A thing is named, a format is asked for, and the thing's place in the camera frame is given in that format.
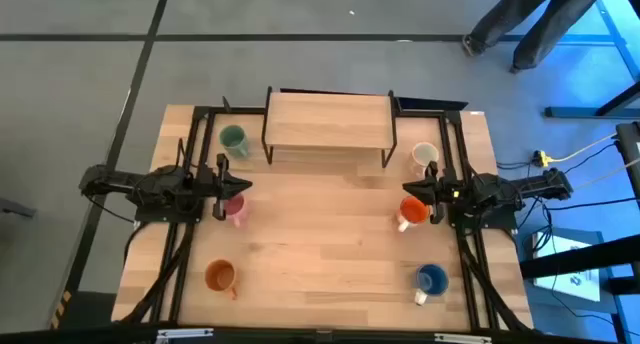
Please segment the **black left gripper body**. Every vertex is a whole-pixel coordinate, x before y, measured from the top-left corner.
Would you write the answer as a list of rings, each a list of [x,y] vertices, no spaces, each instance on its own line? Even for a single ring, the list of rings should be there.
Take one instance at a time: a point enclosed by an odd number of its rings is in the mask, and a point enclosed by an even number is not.
[[[212,168],[205,166],[202,169],[202,196],[204,198],[215,198],[216,202],[213,206],[212,215],[217,220],[225,220],[226,212],[224,201],[225,194],[225,176],[228,169],[229,161],[225,154],[216,156],[217,172]]]

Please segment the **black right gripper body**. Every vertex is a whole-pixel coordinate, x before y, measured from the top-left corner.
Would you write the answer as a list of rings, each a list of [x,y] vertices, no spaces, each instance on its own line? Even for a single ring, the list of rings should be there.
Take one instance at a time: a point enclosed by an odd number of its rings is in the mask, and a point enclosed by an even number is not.
[[[458,189],[458,179],[454,169],[444,168],[440,177],[437,174],[438,164],[435,161],[430,161],[427,166],[427,181],[433,192],[430,214],[432,224],[439,224],[443,220],[444,205],[453,202]]]

